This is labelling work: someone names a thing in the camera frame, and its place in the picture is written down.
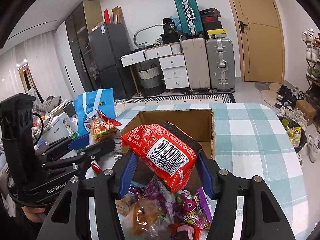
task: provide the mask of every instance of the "barcode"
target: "barcode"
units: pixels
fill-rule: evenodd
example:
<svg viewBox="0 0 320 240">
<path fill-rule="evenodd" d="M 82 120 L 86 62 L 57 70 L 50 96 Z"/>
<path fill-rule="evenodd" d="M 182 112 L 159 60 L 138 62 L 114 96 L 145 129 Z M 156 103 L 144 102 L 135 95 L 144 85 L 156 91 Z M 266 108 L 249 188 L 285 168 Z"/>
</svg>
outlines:
<svg viewBox="0 0 320 240">
<path fill-rule="evenodd" d="M 185 156 L 182 151 L 165 138 L 159 139 L 151 147 L 147 158 L 171 176 L 189 161 L 188 157 Z"/>
</svg>

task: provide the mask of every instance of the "tote bag handle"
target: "tote bag handle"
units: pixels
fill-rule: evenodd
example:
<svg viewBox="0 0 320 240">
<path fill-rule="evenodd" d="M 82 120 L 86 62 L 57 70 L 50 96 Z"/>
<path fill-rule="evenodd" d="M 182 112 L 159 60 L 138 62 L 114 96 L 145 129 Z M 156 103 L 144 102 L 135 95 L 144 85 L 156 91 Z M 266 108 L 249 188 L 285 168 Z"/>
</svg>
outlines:
<svg viewBox="0 0 320 240">
<path fill-rule="evenodd" d="M 87 92 L 84 92 L 84 93 L 82 94 L 83 110 L 84 110 L 84 114 L 85 114 L 87 117 L 91 118 L 91 117 L 93 117 L 93 116 L 97 113 L 97 109 L 98 109 L 98 107 L 99 107 L 99 102 L 100 102 L 100 98 L 101 98 L 102 91 L 103 91 L 103 89 L 99 89 L 99 90 L 97 91 L 96 98 L 95 98 L 94 104 L 93 104 L 93 110 L 92 110 L 92 112 L 89 113 L 89 114 L 87 114 L 87 106 L 86 106 L 86 103 L 85 103 L 85 97 L 86 97 L 86 95 L 87 95 Z"/>
</svg>

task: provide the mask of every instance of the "white wardrobe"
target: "white wardrobe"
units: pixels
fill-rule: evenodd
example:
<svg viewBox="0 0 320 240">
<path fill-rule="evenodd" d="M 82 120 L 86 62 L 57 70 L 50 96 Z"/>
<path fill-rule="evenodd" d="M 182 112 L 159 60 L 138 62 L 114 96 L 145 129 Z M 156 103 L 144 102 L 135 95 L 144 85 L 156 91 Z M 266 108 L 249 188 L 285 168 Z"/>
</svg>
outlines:
<svg viewBox="0 0 320 240">
<path fill-rule="evenodd" d="M 63 22 L 57 29 L 55 33 L 55 43 L 64 79 L 66 80 L 71 94 L 73 95 L 73 99 L 77 99 L 78 95 L 84 93 L 84 88 L 81 84 L 76 65 L 71 54 L 66 22 Z"/>
</svg>

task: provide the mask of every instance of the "gray pillow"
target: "gray pillow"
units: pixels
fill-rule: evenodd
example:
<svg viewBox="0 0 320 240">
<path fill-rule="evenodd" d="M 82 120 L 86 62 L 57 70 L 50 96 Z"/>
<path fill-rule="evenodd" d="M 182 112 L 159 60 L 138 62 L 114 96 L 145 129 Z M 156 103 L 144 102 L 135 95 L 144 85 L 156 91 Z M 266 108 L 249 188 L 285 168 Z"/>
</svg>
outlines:
<svg viewBox="0 0 320 240">
<path fill-rule="evenodd" d="M 36 110 L 42 112 L 51 112 L 55 109 L 58 105 L 60 105 L 60 96 L 55 97 L 53 99 L 49 99 L 48 101 L 43 102 L 42 104 L 36 105 Z"/>
</svg>

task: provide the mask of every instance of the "wooden door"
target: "wooden door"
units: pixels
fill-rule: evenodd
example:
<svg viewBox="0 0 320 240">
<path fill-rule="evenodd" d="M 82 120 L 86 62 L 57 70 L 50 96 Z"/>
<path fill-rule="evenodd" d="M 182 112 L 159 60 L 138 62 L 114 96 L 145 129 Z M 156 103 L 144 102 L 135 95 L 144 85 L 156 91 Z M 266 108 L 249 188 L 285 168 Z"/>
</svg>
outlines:
<svg viewBox="0 0 320 240">
<path fill-rule="evenodd" d="M 230 0 L 244 81 L 281 83 L 284 45 L 274 0 Z"/>
</svg>

